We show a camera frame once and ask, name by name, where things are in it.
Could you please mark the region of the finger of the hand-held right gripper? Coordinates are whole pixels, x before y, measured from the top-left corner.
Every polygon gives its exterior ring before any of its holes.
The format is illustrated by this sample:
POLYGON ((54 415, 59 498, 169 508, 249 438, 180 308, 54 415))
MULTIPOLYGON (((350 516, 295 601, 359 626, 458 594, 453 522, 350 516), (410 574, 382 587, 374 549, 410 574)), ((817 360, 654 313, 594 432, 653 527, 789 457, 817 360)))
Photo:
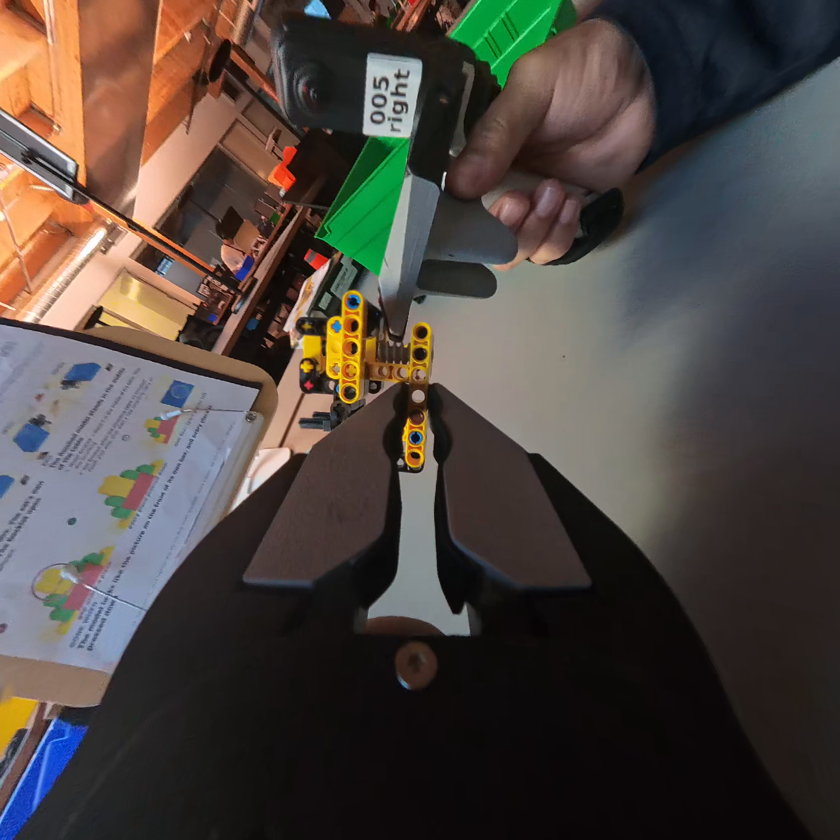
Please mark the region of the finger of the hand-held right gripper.
POLYGON ((436 183, 404 175, 377 280, 385 326, 395 341, 405 335, 439 197, 436 183))
POLYGON ((516 235, 479 200, 442 196, 418 275, 418 297, 487 300, 497 291, 493 266, 518 254, 516 235))

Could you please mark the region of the blue plastic bin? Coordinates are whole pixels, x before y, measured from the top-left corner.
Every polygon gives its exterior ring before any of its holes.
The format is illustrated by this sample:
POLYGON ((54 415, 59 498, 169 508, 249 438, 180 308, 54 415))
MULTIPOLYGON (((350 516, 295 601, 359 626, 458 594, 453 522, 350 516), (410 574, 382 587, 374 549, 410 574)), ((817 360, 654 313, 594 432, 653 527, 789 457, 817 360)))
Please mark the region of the blue plastic bin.
POLYGON ((66 768, 87 731, 87 725, 59 718, 49 724, 2 810, 2 839, 16 837, 66 768))

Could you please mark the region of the person's right hand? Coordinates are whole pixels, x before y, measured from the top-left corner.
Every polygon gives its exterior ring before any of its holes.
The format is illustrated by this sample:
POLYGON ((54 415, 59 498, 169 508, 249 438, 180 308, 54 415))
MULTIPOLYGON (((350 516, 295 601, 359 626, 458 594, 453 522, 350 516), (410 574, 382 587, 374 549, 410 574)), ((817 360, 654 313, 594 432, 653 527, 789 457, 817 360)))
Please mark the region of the person's right hand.
POLYGON ((623 186, 655 134, 655 95, 628 34, 590 17, 520 58, 467 135, 446 188, 463 200, 498 187, 510 170, 539 178, 531 193, 501 194, 490 212, 515 235, 509 270, 563 257, 581 228, 584 198, 623 186))

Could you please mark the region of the yellow container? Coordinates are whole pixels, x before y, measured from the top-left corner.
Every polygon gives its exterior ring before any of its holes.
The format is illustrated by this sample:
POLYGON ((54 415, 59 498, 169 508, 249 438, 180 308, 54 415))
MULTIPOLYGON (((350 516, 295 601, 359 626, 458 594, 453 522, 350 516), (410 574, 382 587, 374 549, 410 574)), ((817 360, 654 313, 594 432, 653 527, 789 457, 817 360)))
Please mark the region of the yellow container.
POLYGON ((1 756, 9 748, 18 732, 27 732, 40 706, 36 700, 6 696, 1 701, 1 756))

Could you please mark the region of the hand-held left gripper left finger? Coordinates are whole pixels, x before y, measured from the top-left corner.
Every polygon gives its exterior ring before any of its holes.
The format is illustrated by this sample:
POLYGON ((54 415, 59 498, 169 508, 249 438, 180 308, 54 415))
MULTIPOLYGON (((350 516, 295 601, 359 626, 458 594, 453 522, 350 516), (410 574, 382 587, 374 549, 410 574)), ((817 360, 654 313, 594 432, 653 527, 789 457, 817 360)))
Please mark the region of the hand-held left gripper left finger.
POLYGON ((314 592, 342 578, 369 608, 396 577, 404 386, 393 385, 317 443, 244 574, 248 585, 314 592))

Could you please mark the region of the instruction sheet board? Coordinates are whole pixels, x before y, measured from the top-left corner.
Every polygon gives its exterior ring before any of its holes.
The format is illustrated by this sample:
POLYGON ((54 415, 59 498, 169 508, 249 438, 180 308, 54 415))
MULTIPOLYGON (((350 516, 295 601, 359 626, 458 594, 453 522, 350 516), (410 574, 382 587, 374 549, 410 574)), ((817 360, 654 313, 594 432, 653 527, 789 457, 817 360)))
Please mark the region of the instruction sheet board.
POLYGON ((99 703, 227 515, 277 409, 259 367, 122 328, 2 319, 2 695, 99 703))

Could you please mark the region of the green plastic bin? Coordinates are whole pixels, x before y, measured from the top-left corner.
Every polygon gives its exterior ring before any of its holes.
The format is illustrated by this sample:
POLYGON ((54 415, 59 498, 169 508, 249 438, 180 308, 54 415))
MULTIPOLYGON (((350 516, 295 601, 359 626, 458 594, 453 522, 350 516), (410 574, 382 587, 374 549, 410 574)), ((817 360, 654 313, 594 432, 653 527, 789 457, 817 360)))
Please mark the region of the green plastic bin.
MULTIPOLYGON (((504 86, 516 60, 574 26, 576 18, 572 1, 477 1, 448 36, 487 62, 504 86)), ((369 138, 317 232, 375 274, 382 267, 410 143, 369 138)))

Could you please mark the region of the white printed lego box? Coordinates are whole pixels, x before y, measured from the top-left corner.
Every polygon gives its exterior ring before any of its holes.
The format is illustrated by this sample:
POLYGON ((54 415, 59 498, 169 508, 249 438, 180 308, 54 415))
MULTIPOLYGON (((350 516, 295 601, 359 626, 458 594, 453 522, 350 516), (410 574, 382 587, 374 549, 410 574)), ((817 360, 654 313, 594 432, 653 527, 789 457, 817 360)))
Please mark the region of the white printed lego box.
POLYGON ((291 332, 300 318, 328 320, 340 314, 343 296, 357 288, 364 268, 350 257, 335 255, 307 278, 298 293, 286 327, 291 332))

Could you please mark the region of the yellow and black lego model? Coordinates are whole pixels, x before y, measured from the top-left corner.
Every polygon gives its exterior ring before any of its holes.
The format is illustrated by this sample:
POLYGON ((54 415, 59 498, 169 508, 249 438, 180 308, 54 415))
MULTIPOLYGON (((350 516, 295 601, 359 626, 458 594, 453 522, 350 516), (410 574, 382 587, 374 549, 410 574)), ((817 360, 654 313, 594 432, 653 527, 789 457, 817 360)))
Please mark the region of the yellow and black lego model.
POLYGON ((330 319, 302 317, 296 323, 301 338, 299 386, 304 395, 332 398, 328 411, 298 419, 301 429, 328 433, 390 385, 406 385, 402 410, 402 453, 397 468, 409 474, 425 466, 428 390, 434 359, 433 331, 416 323, 407 342, 387 337, 381 314, 357 290, 343 295, 339 314, 330 319))

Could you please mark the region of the person's right forearm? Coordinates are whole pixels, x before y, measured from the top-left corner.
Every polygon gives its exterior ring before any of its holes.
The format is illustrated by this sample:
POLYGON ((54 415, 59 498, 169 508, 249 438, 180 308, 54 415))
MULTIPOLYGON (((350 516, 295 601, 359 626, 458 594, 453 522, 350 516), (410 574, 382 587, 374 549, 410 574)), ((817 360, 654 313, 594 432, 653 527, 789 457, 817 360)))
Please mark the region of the person's right forearm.
POLYGON ((590 19, 629 37, 651 80, 655 130, 641 169, 839 55, 838 1, 611 1, 590 19))

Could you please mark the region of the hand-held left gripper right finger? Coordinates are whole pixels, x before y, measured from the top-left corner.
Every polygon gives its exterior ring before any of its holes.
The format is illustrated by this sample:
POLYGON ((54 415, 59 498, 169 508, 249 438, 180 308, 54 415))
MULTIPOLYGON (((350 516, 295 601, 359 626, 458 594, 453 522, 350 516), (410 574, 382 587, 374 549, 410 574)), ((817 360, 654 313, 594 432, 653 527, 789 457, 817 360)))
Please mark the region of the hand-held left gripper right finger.
POLYGON ((450 610, 589 590, 529 453, 446 387, 432 385, 429 398, 437 576, 450 610))

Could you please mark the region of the orange crate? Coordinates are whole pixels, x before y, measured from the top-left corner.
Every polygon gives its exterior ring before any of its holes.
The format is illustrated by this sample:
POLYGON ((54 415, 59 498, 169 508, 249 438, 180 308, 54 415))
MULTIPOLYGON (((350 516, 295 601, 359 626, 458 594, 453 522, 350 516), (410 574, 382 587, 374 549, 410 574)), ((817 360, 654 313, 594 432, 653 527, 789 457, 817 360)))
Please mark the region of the orange crate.
POLYGON ((281 194, 286 194, 294 186, 296 176, 291 172, 291 163, 298 151, 294 145, 286 146, 281 154, 280 162, 269 173, 267 181, 275 186, 281 194))

